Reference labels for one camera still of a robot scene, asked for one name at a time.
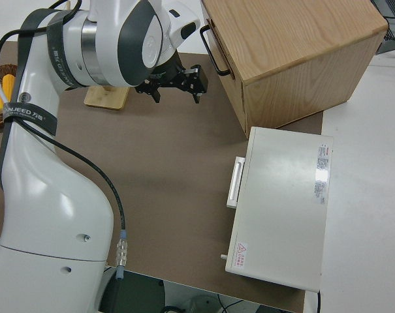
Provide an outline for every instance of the metal handle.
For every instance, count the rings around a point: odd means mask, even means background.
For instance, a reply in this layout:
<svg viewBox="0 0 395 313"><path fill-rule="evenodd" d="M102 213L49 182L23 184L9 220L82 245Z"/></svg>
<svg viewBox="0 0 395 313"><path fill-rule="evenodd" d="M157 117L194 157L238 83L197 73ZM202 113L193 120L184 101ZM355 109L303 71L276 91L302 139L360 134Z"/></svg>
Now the metal handle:
<svg viewBox="0 0 395 313"><path fill-rule="evenodd" d="M208 55L209 55L209 57L210 57L210 60L211 60L212 63L213 63L213 66L214 66L215 69L216 69L217 74L218 74L219 76L230 75L230 70L229 70L229 69L228 69L228 70L220 70L220 69L219 69L219 67L217 66L217 63L216 63L216 61L215 61L215 58L213 57L213 54L212 54L212 52L210 51L209 45L208 45L208 43L207 43L207 41L206 41L206 38L204 38L204 36L203 36L203 33L204 33L205 31L208 31L209 29L210 29L210 25L209 25L209 24L203 26L202 28L200 28L200 36L202 37L203 45L206 47L206 50L208 51Z"/></svg>
<svg viewBox="0 0 395 313"><path fill-rule="evenodd" d="M241 187L242 172L244 170L245 158L236 157L232 179L230 180L229 195L226 206L236 209L238 205L239 189Z"/></svg>

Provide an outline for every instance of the black handle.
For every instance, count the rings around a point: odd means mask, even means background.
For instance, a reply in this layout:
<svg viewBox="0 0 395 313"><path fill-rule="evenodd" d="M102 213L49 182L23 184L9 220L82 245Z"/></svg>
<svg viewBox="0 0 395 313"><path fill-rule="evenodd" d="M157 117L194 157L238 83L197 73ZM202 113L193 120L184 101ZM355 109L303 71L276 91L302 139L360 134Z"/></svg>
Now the black handle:
<svg viewBox="0 0 395 313"><path fill-rule="evenodd" d="M216 72L217 72L217 74L218 74L219 76L230 75L230 70L220 70L220 69L219 69L219 67L218 67L217 64L216 64L215 58L213 57L213 54L212 54L212 52L210 51L209 45L208 45L208 43L206 42L206 39L205 39L204 36L203 36L203 33L204 33L205 31L208 31L209 29L210 29L210 25L205 25L205 26L203 26L202 28L200 28L200 36L202 37L203 44L204 44L204 46L206 47L206 50L208 51L210 60L212 61L213 66L215 67Z"/></svg>

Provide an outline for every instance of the black cord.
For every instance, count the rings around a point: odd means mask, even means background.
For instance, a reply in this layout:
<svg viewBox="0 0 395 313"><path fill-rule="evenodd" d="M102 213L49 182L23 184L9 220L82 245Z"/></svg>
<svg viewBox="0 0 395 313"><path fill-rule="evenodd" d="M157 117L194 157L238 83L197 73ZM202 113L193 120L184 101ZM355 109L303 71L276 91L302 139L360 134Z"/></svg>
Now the black cord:
<svg viewBox="0 0 395 313"><path fill-rule="evenodd" d="M223 310L222 310L222 313L228 313L227 308L230 308L231 306L237 305L238 303L241 303L242 301L244 301L244 300L238 300L238 301L233 302L233 303L231 303L231 304L229 304L229 305L227 305L227 306L224 306L223 303L222 303L222 301L221 301L221 297L220 297L219 294L217 294L217 300L219 300L219 303L220 303L220 305L222 306L222 309L223 309Z"/></svg>
<svg viewBox="0 0 395 313"><path fill-rule="evenodd" d="M89 166L91 166L97 173L100 174L100 176L106 181L110 189L112 189L113 195L118 203L118 208L119 208L119 213L120 213L120 222L121 222L121 228L123 230L126 230L126 222L125 222L125 212L123 211L123 206L121 204L121 200L118 194L118 191L116 190L115 186L113 185L112 181L108 176L92 161L90 161L88 158L82 156L80 153L72 150L71 148L68 148L67 146L63 145L62 143L57 142L56 140L53 140L52 138L48 137L47 135L39 132L37 129L33 128L32 126L26 124L22 119L19 118L14 118L13 121L18 123L21 127L26 129L26 131L31 132L35 134L38 137L41 137L43 140L46 140L49 143L52 143L56 147L70 153L71 155L75 156L76 158L79 158L81 161L85 162Z"/></svg>
<svg viewBox="0 0 395 313"><path fill-rule="evenodd" d="M60 5L62 5L63 3L66 3L68 0L59 0L59 1L56 1L53 5L51 5L49 8L57 8L57 7L59 7Z"/></svg>
<svg viewBox="0 0 395 313"><path fill-rule="evenodd" d="M56 4L60 5L61 1L62 0L60 0L60 1L56 2L55 4L53 4L51 6L51 8L53 8L53 6L55 6ZM63 18L63 23L64 24L68 23L75 16L75 14L78 12L78 10L81 7L81 4L82 4L82 0L77 0L77 4L75 4L75 7L66 16L64 16L64 18ZM40 27L40 28L36 28L36 29L15 29L13 31L9 31L7 34L5 34L0 39L0 53L1 53L1 49L3 48L4 43L11 36L14 36L14 35L34 35L36 33L44 33L44 32L46 32L46 27Z"/></svg>
<svg viewBox="0 0 395 313"><path fill-rule="evenodd" d="M174 312L177 312L177 313L185 312L185 310L183 310L182 308L178 308L176 306L164 306L160 313L167 313L167 312L170 312L170 311L174 311Z"/></svg>
<svg viewBox="0 0 395 313"><path fill-rule="evenodd" d="M219 300L220 305L222 306L223 312L226 311L226 308L223 306L223 303L221 301L221 296L219 294L217 294L217 300Z"/></svg>
<svg viewBox="0 0 395 313"><path fill-rule="evenodd" d="M317 313L321 313L321 292L317 293Z"/></svg>
<svg viewBox="0 0 395 313"><path fill-rule="evenodd" d="M382 17L384 17L384 18L389 18L389 19L391 19L391 20L395 20L395 16L385 16L385 15L382 15Z"/></svg>
<svg viewBox="0 0 395 313"><path fill-rule="evenodd" d="M241 303L242 301L244 301L244 300L239 300L239 301L231 303L230 305L227 305L225 307L225 309L222 311L222 313L224 313L224 312L228 313L227 308L230 308L232 305L237 305L238 303Z"/></svg>

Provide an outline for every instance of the label sticker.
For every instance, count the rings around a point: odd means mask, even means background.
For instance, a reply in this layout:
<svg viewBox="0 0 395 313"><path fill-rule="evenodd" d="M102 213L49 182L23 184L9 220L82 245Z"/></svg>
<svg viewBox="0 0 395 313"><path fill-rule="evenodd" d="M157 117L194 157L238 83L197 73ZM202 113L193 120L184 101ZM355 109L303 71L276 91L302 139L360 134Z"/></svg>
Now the label sticker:
<svg viewBox="0 0 395 313"><path fill-rule="evenodd" d="M247 255L248 244L247 243L240 243L236 245L235 249L235 260L233 262L234 267L243 269L245 266L245 258Z"/></svg>
<svg viewBox="0 0 395 313"><path fill-rule="evenodd" d="M325 143L318 149L315 173L315 203L326 203L326 195L328 194L329 149L329 146Z"/></svg>

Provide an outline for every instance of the cable connector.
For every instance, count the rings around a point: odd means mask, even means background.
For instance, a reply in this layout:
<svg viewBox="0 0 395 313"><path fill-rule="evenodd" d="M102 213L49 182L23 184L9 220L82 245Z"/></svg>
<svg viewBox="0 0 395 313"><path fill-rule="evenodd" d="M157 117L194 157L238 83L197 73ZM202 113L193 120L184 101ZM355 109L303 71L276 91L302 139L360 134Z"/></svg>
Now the cable connector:
<svg viewBox="0 0 395 313"><path fill-rule="evenodd" d="M120 231L120 238L116 249L116 279L123 279L127 261L126 230Z"/></svg>

